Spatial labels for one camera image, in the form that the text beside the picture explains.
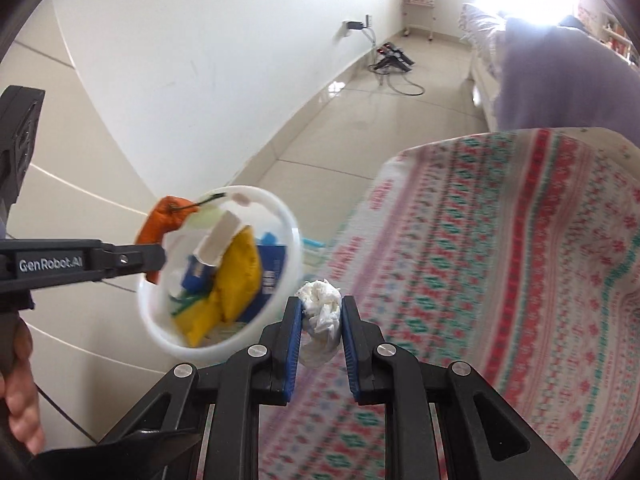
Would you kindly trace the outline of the person's left hand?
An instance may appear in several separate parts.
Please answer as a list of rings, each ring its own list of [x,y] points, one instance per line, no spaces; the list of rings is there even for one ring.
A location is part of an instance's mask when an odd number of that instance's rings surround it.
[[[1,378],[1,397],[9,409],[12,434],[26,445],[29,452],[38,454],[44,447],[39,396],[30,366],[32,334],[20,321],[14,337],[15,361],[13,370]]]

